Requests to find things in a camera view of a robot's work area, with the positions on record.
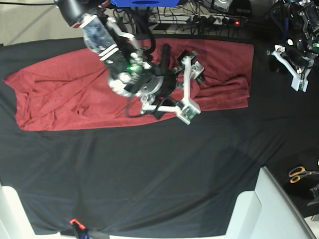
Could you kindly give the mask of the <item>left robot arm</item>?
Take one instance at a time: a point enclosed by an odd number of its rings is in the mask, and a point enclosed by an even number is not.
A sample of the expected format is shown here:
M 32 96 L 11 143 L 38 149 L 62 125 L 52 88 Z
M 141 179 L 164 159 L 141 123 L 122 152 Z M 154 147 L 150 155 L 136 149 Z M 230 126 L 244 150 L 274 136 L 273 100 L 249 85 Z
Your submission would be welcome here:
M 267 54 L 292 75 L 291 87 L 305 92 L 308 75 L 319 64 L 319 6 L 314 0 L 279 0 L 269 17 L 281 39 Z

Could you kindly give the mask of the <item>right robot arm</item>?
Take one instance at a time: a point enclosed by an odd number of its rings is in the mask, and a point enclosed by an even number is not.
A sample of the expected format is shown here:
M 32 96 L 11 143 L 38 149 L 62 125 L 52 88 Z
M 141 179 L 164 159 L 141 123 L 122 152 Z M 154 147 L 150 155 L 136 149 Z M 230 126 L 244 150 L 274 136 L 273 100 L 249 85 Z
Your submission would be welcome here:
M 200 114 L 199 104 L 190 96 L 191 82 L 204 80 L 204 67 L 197 61 L 195 51 L 183 51 L 177 66 L 170 68 L 171 47 L 164 44 L 156 64 L 152 61 L 155 38 L 133 10 L 129 9 L 128 14 L 145 29 L 151 41 L 149 48 L 142 47 L 133 34 L 119 27 L 114 17 L 105 14 L 105 0 L 57 0 L 55 4 L 69 26 L 82 29 L 87 48 L 99 55 L 109 71 L 109 87 L 129 101 L 133 97 L 140 99 L 140 116 L 160 119 L 173 113 L 190 124 Z

